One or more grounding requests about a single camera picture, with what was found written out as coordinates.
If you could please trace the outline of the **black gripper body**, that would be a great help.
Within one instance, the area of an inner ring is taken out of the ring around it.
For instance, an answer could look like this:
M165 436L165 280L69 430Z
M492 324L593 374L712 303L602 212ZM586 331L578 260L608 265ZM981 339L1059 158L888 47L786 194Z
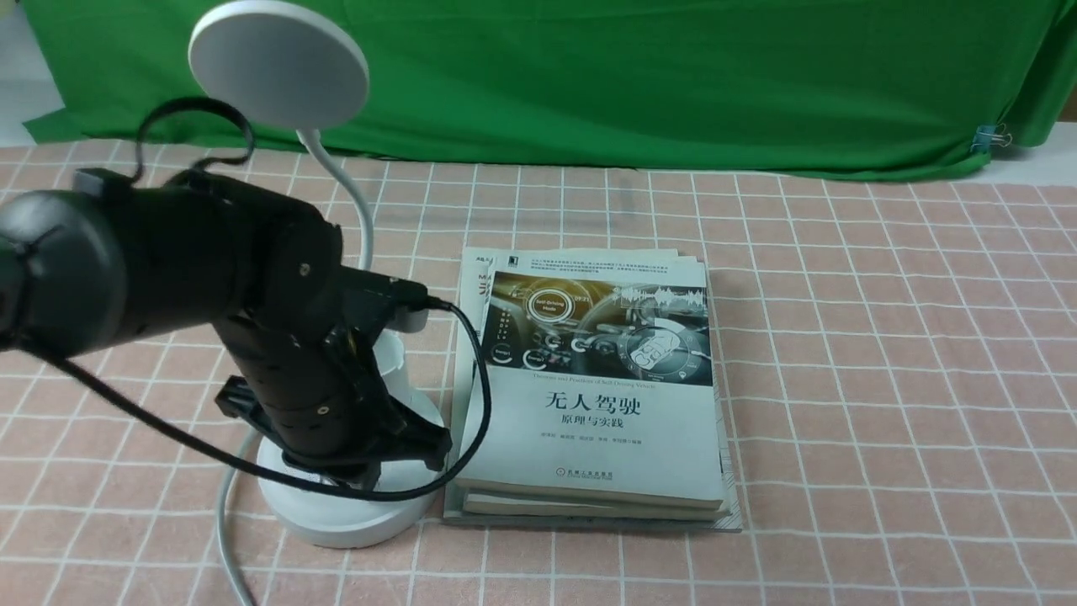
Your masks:
M240 372L220 387L216 406L276 446L284 471L373 490L384 464L442 470L448 429L414 401L397 337L328 337L318 346L258 338L234 357Z

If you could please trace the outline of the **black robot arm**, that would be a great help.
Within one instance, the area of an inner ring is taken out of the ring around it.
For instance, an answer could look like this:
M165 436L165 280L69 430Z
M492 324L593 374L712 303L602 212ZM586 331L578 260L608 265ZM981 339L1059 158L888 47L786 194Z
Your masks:
M220 411L330 492L372 490L384 463L442 470L448 429L391 394L374 346L444 306L423 284L342 263L339 226L312 205L202 170L139 189L82 169L73 189L3 205L3 350L130 410L73 358L211 326L238 368Z

